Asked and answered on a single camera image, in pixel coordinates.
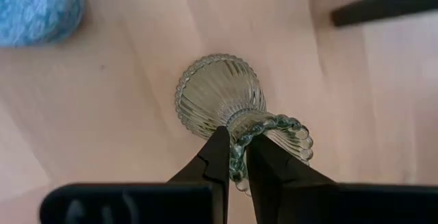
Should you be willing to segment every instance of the ribbed glass base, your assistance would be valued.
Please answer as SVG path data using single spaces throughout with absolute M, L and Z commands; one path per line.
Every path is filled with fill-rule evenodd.
M 195 61 L 183 74 L 175 93 L 181 122 L 193 134 L 209 138 L 225 125 L 231 135 L 230 178 L 249 194 L 245 147 L 264 133 L 308 164 L 313 153 L 309 130 L 295 118 L 266 112 L 256 74 L 233 55 L 215 54 Z

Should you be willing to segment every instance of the clear glass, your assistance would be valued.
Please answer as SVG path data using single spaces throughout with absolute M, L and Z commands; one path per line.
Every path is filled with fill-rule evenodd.
M 295 118 L 266 112 L 266 101 L 256 74 L 234 55 L 215 54 L 195 61 L 184 72 L 175 93 L 181 122 L 208 139 L 218 126 L 230 132 L 230 178 L 249 193 L 245 147 L 265 134 L 305 164 L 312 158 L 309 130 Z

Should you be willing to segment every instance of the blue yarn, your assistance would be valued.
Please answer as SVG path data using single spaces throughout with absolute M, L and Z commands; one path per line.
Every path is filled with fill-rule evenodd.
M 0 0 L 0 47 L 59 42 L 81 21 L 84 0 Z

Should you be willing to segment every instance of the wooden floor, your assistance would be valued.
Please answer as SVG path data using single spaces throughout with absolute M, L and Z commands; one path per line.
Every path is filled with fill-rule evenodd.
M 69 182 L 163 182 L 202 147 L 173 93 L 210 53 L 244 58 L 268 109 L 343 182 L 438 184 L 438 13 L 333 29 L 352 0 L 88 0 L 57 46 L 0 50 L 0 223 L 37 223 Z M 229 223 L 254 223 L 231 187 Z

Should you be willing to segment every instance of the black tool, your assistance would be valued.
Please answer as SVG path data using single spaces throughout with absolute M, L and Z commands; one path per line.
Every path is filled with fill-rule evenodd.
M 438 223 L 438 188 L 338 184 L 264 135 L 247 147 L 258 224 Z M 229 133 L 219 127 L 165 184 L 73 184 L 50 193 L 42 224 L 227 223 Z
M 438 0 L 358 0 L 332 11 L 337 27 L 438 9 Z

